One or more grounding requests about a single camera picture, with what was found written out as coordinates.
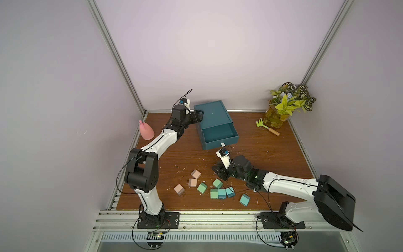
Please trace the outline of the teal drawer cabinet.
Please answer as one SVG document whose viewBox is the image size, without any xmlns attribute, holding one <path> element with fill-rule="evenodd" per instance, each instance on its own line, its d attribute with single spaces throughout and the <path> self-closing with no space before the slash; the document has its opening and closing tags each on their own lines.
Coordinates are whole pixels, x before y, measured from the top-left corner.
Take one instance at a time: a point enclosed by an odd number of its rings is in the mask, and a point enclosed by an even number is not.
<svg viewBox="0 0 403 252">
<path fill-rule="evenodd" d="M 234 122 L 221 100 L 194 106 L 195 110 L 204 112 L 196 129 L 203 150 L 211 150 L 236 144 L 239 141 Z"/>
</svg>

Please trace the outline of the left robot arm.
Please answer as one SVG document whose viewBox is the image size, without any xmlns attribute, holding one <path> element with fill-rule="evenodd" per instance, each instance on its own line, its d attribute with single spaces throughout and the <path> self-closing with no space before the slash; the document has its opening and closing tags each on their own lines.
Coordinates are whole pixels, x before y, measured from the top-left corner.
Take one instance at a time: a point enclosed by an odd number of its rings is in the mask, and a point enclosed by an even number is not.
<svg viewBox="0 0 403 252">
<path fill-rule="evenodd" d="M 202 122 L 202 110 L 190 111 L 187 105 L 175 105 L 162 132 L 148 145 L 132 149 L 126 164 L 124 182 L 141 200 L 140 220 L 152 225 L 162 225 L 165 209 L 156 185 L 159 177 L 158 160 L 163 153 L 184 134 L 189 125 Z"/>
</svg>

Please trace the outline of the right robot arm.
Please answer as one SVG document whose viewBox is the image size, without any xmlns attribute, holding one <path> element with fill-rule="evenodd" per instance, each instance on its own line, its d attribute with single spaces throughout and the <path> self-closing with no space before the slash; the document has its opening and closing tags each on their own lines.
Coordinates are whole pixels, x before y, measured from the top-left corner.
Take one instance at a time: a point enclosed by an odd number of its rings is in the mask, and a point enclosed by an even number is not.
<svg viewBox="0 0 403 252">
<path fill-rule="evenodd" d="M 352 231 L 356 198 L 328 175 L 319 178 L 283 176 L 256 169 L 244 156 L 219 156 L 212 167 L 222 180 L 230 177 L 244 181 L 249 189 L 267 194 L 279 193 L 299 198 L 300 203 L 283 202 L 274 214 L 281 227 L 292 228 L 299 223 L 326 221 L 344 231 Z"/>
</svg>

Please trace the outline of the pink plug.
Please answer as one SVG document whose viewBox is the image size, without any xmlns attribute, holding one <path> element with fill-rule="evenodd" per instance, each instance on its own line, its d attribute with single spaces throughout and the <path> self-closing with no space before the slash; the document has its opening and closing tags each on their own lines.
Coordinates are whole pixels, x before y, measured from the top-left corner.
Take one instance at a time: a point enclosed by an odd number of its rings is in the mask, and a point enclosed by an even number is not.
<svg viewBox="0 0 403 252">
<path fill-rule="evenodd" d="M 192 176 L 192 178 L 194 178 L 194 179 L 199 179 L 200 176 L 201 176 L 201 173 L 200 173 L 198 170 L 194 170 L 194 171 L 191 173 L 191 176 Z"/>
<path fill-rule="evenodd" d="M 196 178 L 190 178 L 188 181 L 188 186 L 190 188 L 196 188 L 197 187 L 197 179 Z"/>
<path fill-rule="evenodd" d="M 185 188 L 181 185 L 178 184 L 175 188 L 174 191 L 176 192 L 176 194 L 178 195 L 182 195 L 185 192 Z"/>
</svg>

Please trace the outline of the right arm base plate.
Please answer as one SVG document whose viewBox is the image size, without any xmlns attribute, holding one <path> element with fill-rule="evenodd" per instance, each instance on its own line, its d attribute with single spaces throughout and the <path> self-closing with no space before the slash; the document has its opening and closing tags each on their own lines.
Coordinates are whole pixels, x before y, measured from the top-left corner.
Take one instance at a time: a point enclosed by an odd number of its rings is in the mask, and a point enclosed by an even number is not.
<svg viewBox="0 0 403 252">
<path fill-rule="evenodd" d="M 274 230 L 291 230 L 291 229 L 305 229 L 305 223 L 295 223 L 285 216 L 275 212 L 261 212 L 259 215 L 264 229 Z"/>
</svg>

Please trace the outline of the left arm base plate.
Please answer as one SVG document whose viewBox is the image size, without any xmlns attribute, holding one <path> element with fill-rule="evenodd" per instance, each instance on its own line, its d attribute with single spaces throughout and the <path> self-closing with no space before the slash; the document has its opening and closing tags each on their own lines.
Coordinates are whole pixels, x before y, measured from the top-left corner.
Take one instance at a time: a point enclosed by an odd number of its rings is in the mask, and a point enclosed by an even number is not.
<svg viewBox="0 0 403 252">
<path fill-rule="evenodd" d="M 140 213 L 140 218 L 136 228 L 143 229 L 178 229 L 180 221 L 179 212 L 162 211 L 158 215 L 150 215 L 145 212 Z"/>
</svg>

